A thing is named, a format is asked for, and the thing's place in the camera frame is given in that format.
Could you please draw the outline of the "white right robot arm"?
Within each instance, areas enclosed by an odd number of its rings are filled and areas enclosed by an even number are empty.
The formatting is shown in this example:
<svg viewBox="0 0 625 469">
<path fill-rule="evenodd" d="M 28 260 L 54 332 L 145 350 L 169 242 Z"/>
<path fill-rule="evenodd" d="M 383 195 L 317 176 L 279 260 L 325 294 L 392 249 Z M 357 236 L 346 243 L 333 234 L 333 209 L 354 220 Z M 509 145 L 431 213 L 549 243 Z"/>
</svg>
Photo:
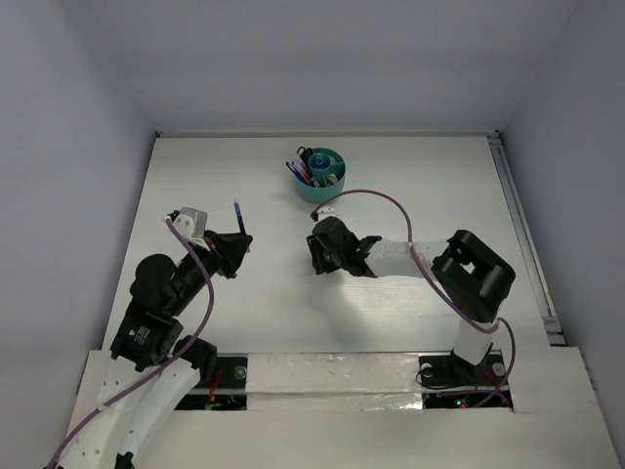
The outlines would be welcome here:
<svg viewBox="0 0 625 469">
<path fill-rule="evenodd" d="M 492 328 L 516 272 L 475 234 L 458 230 L 447 240 L 430 242 L 359 238 L 343 221 L 328 217 L 314 226 L 307 246 L 318 275 L 343 270 L 354 277 L 430 280 L 461 316 L 451 375 L 471 383 L 484 373 Z"/>
</svg>

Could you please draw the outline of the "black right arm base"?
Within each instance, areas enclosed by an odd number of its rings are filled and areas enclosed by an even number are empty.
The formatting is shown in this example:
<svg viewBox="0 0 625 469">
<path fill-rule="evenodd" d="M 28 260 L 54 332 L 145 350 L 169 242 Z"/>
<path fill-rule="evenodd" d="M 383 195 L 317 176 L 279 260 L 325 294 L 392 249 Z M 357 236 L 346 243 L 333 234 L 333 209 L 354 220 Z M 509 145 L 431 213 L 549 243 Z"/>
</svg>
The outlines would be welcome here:
<svg viewBox="0 0 625 469">
<path fill-rule="evenodd" d="M 489 349 L 481 363 L 472 365 L 453 353 L 428 353 L 419 357 L 415 381 L 421 386 L 424 407 L 513 409 L 509 378 L 516 364 L 517 347 L 510 362 Z"/>
</svg>

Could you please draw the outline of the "blue gel pen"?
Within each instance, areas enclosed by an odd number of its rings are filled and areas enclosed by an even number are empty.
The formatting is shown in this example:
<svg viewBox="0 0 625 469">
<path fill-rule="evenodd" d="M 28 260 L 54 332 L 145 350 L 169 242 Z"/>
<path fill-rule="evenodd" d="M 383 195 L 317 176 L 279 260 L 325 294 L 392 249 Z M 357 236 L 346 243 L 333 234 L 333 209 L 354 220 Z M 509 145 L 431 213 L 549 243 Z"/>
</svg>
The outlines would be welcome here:
<svg viewBox="0 0 625 469">
<path fill-rule="evenodd" d="M 243 219 L 243 215 L 242 215 L 242 211 L 241 211 L 241 207 L 239 202 L 235 199 L 233 202 L 233 208 L 234 208 L 234 212 L 235 212 L 235 216 L 236 216 L 236 220 L 237 220 L 237 225 L 239 228 L 239 231 L 242 235 L 247 235 L 246 229 L 245 229 L 245 225 L 244 225 L 244 219 Z M 250 245 L 248 244 L 245 250 L 246 254 L 250 253 Z"/>
</svg>

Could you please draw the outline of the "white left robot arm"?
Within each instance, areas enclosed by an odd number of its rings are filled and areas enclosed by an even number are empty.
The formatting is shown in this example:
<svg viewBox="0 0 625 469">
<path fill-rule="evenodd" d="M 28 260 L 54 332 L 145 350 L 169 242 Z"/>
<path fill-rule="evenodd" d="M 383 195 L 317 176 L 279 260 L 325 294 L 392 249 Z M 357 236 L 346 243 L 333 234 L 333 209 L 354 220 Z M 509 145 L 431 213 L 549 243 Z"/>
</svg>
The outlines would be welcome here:
<svg viewBox="0 0 625 469">
<path fill-rule="evenodd" d="M 195 386 L 220 376 L 217 348 L 183 334 L 178 317 L 214 275 L 234 278 L 252 236 L 205 232 L 184 238 L 187 255 L 145 257 L 110 345 L 94 409 L 71 430 L 51 468 L 139 468 L 162 425 Z"/>
</svg>

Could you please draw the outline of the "clear blue-capped marker pen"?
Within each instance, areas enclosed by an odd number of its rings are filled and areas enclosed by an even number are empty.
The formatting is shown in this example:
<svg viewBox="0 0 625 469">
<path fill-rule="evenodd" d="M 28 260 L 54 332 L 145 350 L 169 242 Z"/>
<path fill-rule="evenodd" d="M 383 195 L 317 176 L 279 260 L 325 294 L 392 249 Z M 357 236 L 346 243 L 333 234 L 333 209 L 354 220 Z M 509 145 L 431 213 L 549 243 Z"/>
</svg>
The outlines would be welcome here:
<svg viewBox="0 0 625 469">
<path fill-rule="evenodd" d="M 312 156 L 312 161 L 313 161 L 313 165 L 312 166 L 315 169 L 321 170 L 321 169 L 324 169 L 326 167 L 325 155 L 323 153 L 316 152 Z"/>
</svg>

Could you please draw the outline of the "blue ballpoint pen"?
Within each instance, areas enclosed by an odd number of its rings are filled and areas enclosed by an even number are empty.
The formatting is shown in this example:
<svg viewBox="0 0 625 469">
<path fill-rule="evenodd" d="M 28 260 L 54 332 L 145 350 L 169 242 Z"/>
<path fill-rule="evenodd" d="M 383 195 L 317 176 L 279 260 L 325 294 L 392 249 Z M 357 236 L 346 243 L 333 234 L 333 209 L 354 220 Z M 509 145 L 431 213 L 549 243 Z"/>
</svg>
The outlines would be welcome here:
<svg viewBox="0 0 625 469">
<path fill-rule="evenodd" d="M 285 165 L 286 165 L 286 167 L 287 167 L 287 168 L 288 168 L 288 169 L 289 169 L 289 170 L 290 170 L 290 171 L 291 171 L 291 172 L 295 175 L 295 177 L 296 177 L 296 178 L 297 178 L 300 182 L 302 182 L 303 184 L 305 184 L 305 185 L 307 185 L 307 186 L 313 187 L 313 186 L 309 183 L 309 181 L 307 181 L 307 180 L 304 178 L 304 176 L 303 176 L 303 174 L 302 174 L 302 172 L 301 172 L 301 170 L 300 170 L 300 167 L 299 167 L 299 166 L 294 165 L 294 164 L 293 164 L 293 163 L 291 163 L 291 162 L 286 162 L 286 163 L 285 163 Z"/>
</svg>

